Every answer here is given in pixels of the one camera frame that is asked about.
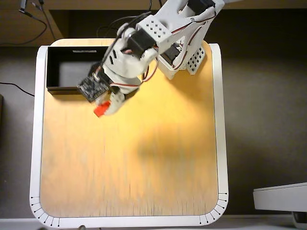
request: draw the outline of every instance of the black circuit board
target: black circuit board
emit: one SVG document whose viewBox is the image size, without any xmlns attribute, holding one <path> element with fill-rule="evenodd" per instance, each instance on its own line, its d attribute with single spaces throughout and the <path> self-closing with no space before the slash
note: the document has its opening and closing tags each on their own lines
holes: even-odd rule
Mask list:
<svg viewBox="0 0 307 230">
<path fill-rule="evenodd" d="M 109 90 L 109 84 L 102 79 L 100 74 L 98 76 L 90 75 L 82 80 L 78 89 L 89 102 L 92 102 Z"/>
</svg>

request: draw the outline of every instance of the white object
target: white object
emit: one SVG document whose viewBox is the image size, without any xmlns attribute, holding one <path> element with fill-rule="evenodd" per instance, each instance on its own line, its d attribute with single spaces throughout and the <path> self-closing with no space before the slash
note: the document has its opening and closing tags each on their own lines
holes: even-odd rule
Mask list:
<svg viewBox="0 0 307 230">
<path fill-rule="evenodd" d="M 307 183 L 258 188 L 253 195 L 255 209 L 292 211 L 295 226 L 307 229 L 307 223 L 298 223 L 295 218 L 295 212 L 307 213 Z"/>
<path fill-rule="evenodd" d="M 97 227 L 167 227 L 202 226 L 214 223 L 224 213 L 228 203 L 228 175 L 224 124 L 224 99 L 222 83 L 222 60 L 217 44 L 210 44 L 213 65 L 214 115 L 216 130 L 216 158 L 218 171 L 218 201 L 213 210 L 197 216 L 150 216 L 150 217 L 92 217 L 58 218 L 50 216 L 40 204 L 40 175 L 46 80 L 47 46 L 41 46 L 36 59 L 35 107 L 30 181 L 30 207 L 41 223 L 58 229 Z"/>
</svg>

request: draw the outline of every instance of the cable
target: cable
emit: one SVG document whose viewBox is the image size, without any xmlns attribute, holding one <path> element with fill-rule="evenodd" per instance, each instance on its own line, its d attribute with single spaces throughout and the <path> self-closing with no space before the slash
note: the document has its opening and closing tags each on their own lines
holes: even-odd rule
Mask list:
<svg viewBox="0 0 307 230">
<path fill-rule="evenodd" d="M 158 59 L 156 58 L 155 61 L 156 61 L 156 65 L 155 65 L 155 67 L 154 67 L 153 72 L 149 75 L 149 77 L 146 77 L 146 78 L 143 80 L 143 82 L 149 81 L 150 78 L 152 78 L 153 75 L 154 75 L 154 73 L 156 72 L 156 70 L 157 70 L 157 68 L 158 68 Z"/>
<path fill-rule="evenodd" d="M 35 19 L 35 20 L 41 22 L 42 24 L 44 24 L 45 28 L 43 29 L 43 31 L 42 31 L 39 35 L 37 35 L 36 37 L 32 38 L 32 39 L 29 40 L 29 41 L 22 42 L 22 43 L 4 42 L 4 43 L 0 43 L 0 46 L 3 46 L 3 45 L 22 46 L 22 45 L 28 44 L 28 43 L 33 42 L 34 40 L 38 39 L 38 38 L 46 31 L 46 29 L 47 29 L 47 24 L 46 24 L 44 21 L 42 21 L 42 20 L 40 20 L 40 19 L 38 19 L 38 18 L 32 16 L 31 14 L 30 14 L 29 17 L 31 17 L 31 18 L 33 18 L 33 19 Z"/>
<path fill-rule="evenodd" d="M 150 11 L 152 9 L 152 0 L 149 0 L 149 9 L 148 11 Z"/>
<path fill-rule="evenodd" d="M 160 8 L 161 8 L 161 7 L 163 6 L 163 5 L 162 5 L 162 1 L 161 1 L 161 0 L 159 0 L 159 4 L 160 4 Z"/>
<path fill-rule="evenodd" d="M 50 29 L 50 31 L 51 31 L 51 33 L 52 33 L 53 40 L 55 41 L 55 40 L 56 40 L 56 37 L 54 36 L 53 30 L 52 30 L 52 28 L 51 28 L 49 19 L 48 19 L 46 13 L 45 13 L 45 10 L 44 10 L 44 8 L 43 8 L 43 5 L 41 4 L 40 7 L 41 7 L 41 9 L 42 9 L 42 12 L 43 12 L 45 18 L 46 18 L 46 21 L 47 21 L 47 23 L 48 23 L 49 29 Z"/>
<path fill-rule="evenodd" d="M 119 40 L 119 38 L 121 38 L 122 34 L 136 21 L 138 21 L 140 18 L 147 16 L 148 14 L 150 14 L 151 12 L 146 12 L 146 13 L 142 13 L 139 16 L 137 16 L 135 19 L 131 20 L 121 31 L 120 33 L 116 36 L 114 42 L 108 47 L 108 49 L 106 50 L 106 53 L 100 63 L 100 66 L 103 67 L 103 64 L 105 63 L 107 57 L 109 56 L 110 52 L 112 51 L 115 43 Z"/>
<path fill-rule="evenodd" d="M 99 31 L 100 31 L 101 29 L 103 29 L 103 28 L 109 28 L 109 27 L 106 26 L 106 25 L 101 25 L 101 26 L 99 26 L 99 27 L 97 28 L 97 30 L 96 30 L 96 38 L 99 38 Z M 110 29 L 111 29 L 111 30 L 116 30 L 116 31 L 117 31 L 117 28 L 115 28 L 115 27 L 111 27 Z"/>
<path fill-rule="evenodd" d="M 22 92 L 34 97 L 34 94 L 31 94 L 25 90 L 23 90 L 22 88 L 20 88 L 18 85 L 14 84 L 14 83 L 7 83 L 7 82 L 0 82 L 0 84 L 3 84 L 3 85 L 13 85 L 13 86 L 16 86 L 18 89 L 20 89 Z"/>
<path fill-rule="evenodd" d="M 116 20 L 114 20 L 113 22 L 111 22 L 111 24 L 109 25 L 108 29 L 106 30 L 106 33 L 104 35 L 104 38 L 106 38 L 107 34 L 109 33 L 112 25 L 114 25 L 115 23 L 121 21 L 121 20 L 124 20 L 124 19 L 130 19 L 130 18 L 136 18 L 137 16 L 126 16 L 126 17 L 122 17 L 122 18 L 118 18 Z"/>
<path fill-rule="evenodd" d="M 148 9 L 147 12 L 149 12 L 149 11 L 151 10 L 151 8 L 152 8 L 152 0 L 149 0 L 149 9 Z M 122 18 L 118 18 L 118 19 L 114 20 L 114 21 L 111 22 L 111 24 L 109 25 L 109 27 L 108 27 L 108 29 L 107 29 L 105 35 L 104 35 L 104 38 L 106 38 L 106 36 L 107 36 L 107 34 L 109 33 L 111 27 L 112 27 L 115 23 L 117 23 L 117 22 L 119 22 L 119 21 L 121 21 L 121 20 L 131 19 L 131 18 L 136 18 L 136 17 L 137 17 L 137 16 L 126 16 L 126 17 L 122 17 Z M 100 30 L 100 26 L 98 27 L 98 29 L 97 29 L 97 31 L 96 31 L 96 37 L 97 37 L 97 38 L 98 38 L 99 30 Z"/>
<path fill-rule="evenodd" d="M 190 45 L 190 43 L 191 43 L 191 41 L 193 40 L 193 38 L 195 37 L 195 35 L 198 33 L 198 31 L 199 31 L 205 24 L 206 24 L 206 23 L 204 23 L 203 25 L 200 25 L 200 26 L 194 31 L 194 33 L 192 34 L 191 38 L 190 38 L 189 41 L 188 41 L 188 45 Z M 173 69 L 178 69 L 178 68 L 181 66 L 181 64 L 182 64 L 184 58 L 186 57 L 186 55 L 187 55 L 187 51 L 186 51 L 185 54 L 183 55 L 183 57 L 182 57 L 180 63 L 179 63 L 176 67 L 173 67 Z"/>
<path fill-rule="evenodd" d="M 202 20 L 202 21 L 189 22 L 188 24 L 186 24 L 186 25 L 184 25 L 184 26 L 182 26 L 182 27 L 180 27 L 180 28 L 178 28 L 178 29 L 172 31 L 172 34 L 177 33 L 178 31 L 180 31 L 180 30 L 186 28 L 187 26 L 189 26 L 189 25 L 192 24 L 192 23 L 203 23 L 203 22 L 206 22 L 206 21 L 208 21 L 208 20 L 210 20 L 210 19 L 212 19 L 212 18 L 215 18 L 215 17 L 216 17 L 216 12 L 214 11 L 214 16 L 212 16 L 212 17 L 210 17 L 210 18 L 207 18 L 207 19 L 204 19 L 204 20 Z"/>
</svg>

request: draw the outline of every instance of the black cable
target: black cable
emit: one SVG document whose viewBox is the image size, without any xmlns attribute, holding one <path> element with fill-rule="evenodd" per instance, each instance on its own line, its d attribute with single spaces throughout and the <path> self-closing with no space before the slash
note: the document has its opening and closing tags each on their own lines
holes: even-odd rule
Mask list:
<svg viewBox="0 0 307 230">
<path fill-rule="evenodd" d="M 160 4 L 160 8 L 161 8 L 161 7 L 163 6 L 163 5 L 162 5 L 162 1 L 161 1 L 161 0 L 159 0 L 159 4 Z"/>
<path fill-rule="evenodd" d="M 3 85 L 13 85 L 13 86 L 16 86 L 18 89 L 20 89 L 22 92 L 34 97 L 34 94 L 31 94 L 25 90 L 23 90 L 22 88 L 20 88 L 18 85 L 14 84 L 14 83 L 7 83 L 7 82 L 0 82 L 0 84 L 3 84 Z"/>
<path fill-rule="evenodd" d="M 42 31 L 39 35 L 37 35 L 35 38 L 32 38 L 31 40 L 26 41 L 26 42 L 22 42 L 22 43 L 4 42 L 4 43 L 0 43 L 0 46 L 3 46 L 3 45 L 21 46 L 21 45 L 28 44 L 28 43 L 33 42 L 34 40 L 38 39 L 38 38 L 46 31 L 46 29 L 47 29 L 47 24 L 46 24 L 44 21 L 42 21 L 42 20 L 40 20 L 40 19 L 38 19 L 38 18 L 36 18 L 36 17 L 34 17 L 34 16 L 32 16 L 32 18 L 35 19 L 35 20 L 37 20 L 37 21 L 39 21 L 39 22 L 41 22 L 42 24 L 45 25 L 45 28 L 43 29 L 43 31 Z"/>
<path fill-rule="evenodd" d="M 152 9 L 152 0 L 149 0 L 149 9 L 148 11 L 150 11 Z"/>
<path fill-rule="evenodd" d="M 54 36 L 53 30 L 52 30 L 52 28 L 51 28 L 49 19 L 47 18 L 47 15 L 46 15 L 46 13 L 45 13 L 44 7 L 43 7 L 43 5 L 41 4 L 41 2 L 39 2 L 39 3 L 40 3 L 40 7 L 41 7 L 41 9 L 42 9 L 42 12 L 43 12 L 43 14 L 44 14 L 44 16 L 45 16 L 45 18 L 46 18 L 46 21 L 47 21 L 47 23 L 48 23 L 48 27 L 49 27 L 49 29 L 50 29 L 50 31 L 51 31 L 51 33 L 52 33 L 53 40 L 55 41 L 55 40 L 56 40 L 56 37 Z"/>
<path fill-rule="evenodd" d="M 149 0 L 149 9 L 148 9 L 148 12 L 151 10 L 151 8 L 152 8 L 152 0 Z M 107 36 L 107 34 L 109 33 L 109 31 L 110 31 L 110 29 L 111 29 L 111 27 L 115 24 L 115 23 L 117 23 L 117 22 L 119 22 L 119 21 L 121 21 L 121 20 L 124 20 L 124 19 L 131 19 L 131 18 L 136 18 L 137 16 L 126 16 L 126 17 L 122 17 L 122 18 L 118 18 L 118 19 L 116 19 L 116 20 L 114 20 L 113 22 L 111 22 L 111 24 L 109 25 L 109 27 L 108 27 L 108 29 L 106 30 L 106 33 L 105 33 L 105 35 L 104 35 L 104 38 L 106 38 L 106 36 Z M 97 29 L 97 31 L 96 31 L 96 37 L 98 38 L 98 33 L 99 33 L 99 30 Z"/>
<path fill-rule="evenodd" d="M 100 30 L 101 29 L 103 29 L 103 28 L 109 28 L 107 25 L 101 25 L 101 26 L 99 26 L 98 28 L 97 28 L 97 30 L 96 30 L 96 38 L 99 38 L 99 32 L 100 32 Z M 111 27 L 110 28 L 111 30 L 116 30 L 117 31 L 117 28 L 115 28 L 115 27 Z"/>
<path fill-rule="evenodd" d="M 105 38 L 106 35 L 109 33 L 111 27 L 112 27 L 115 23 L 117 23 L 117 22 L 119 22 L 119 21 L 121 21 L 121 20 L 124 20 L 124 19 L 130 19 L 130 18 L 136 18 L 136 17 L 137 17 L 137 16 L 126 16 L 126 17 L 122 17 L 122 18 L 118 18 L 118 19 L 114 20 L 113 22 L 111 22 L 111 24 L 109 25 L 108 29 L 106 30 L 106 33 L 105 33 L 105 35 L 104 35 L 104 38 Z"/>
<path fill-rule="evenodd" d="M 115 43 L 121 38 L 122 34 L 132 25 L 134 24 L 136 21 L 138 21 L 140 18 L 147 16 L 148 14 L 150 14 L 151 12 L 146 12 L 146 13 L 142 13 L 139 16 L 137 16 L 135 19 L 131 20 L 121 31 L 120 33 L 116 36 L 114 42 L 108 47 L 108 49 L 106 50 L 106 53 L 100 63 L 101 68 L 103 67 L 103 64 L 105 63 L 107 57 L 109 56 L 110 52 L 112 51 Z"/>
</svg>

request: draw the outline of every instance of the perforated bracket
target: perforated bracket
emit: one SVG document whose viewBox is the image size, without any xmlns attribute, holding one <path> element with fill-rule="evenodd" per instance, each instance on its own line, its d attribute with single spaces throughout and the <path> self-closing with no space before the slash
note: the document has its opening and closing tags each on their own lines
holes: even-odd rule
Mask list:
<svg viewBox="0 0 307 230">
<path fill-rule="evenodd" d="M 196 50 L 196 52 L 190 57 L 187 62 L 187 70 L 191 75 L 194 75 L 197 72 L 204 57 L 205 50 L 201 46 L 199 49 Z"/>
<path fill-rule="evenodd" d="M 171 41 L 169 37 L 172 33 L 153 15 L 149 15 L 137 24 L 138 28 L 142 28 L 148 33 L 157 43 L 159 54 L 164 53 L 169 49 Z"/>
</svg>

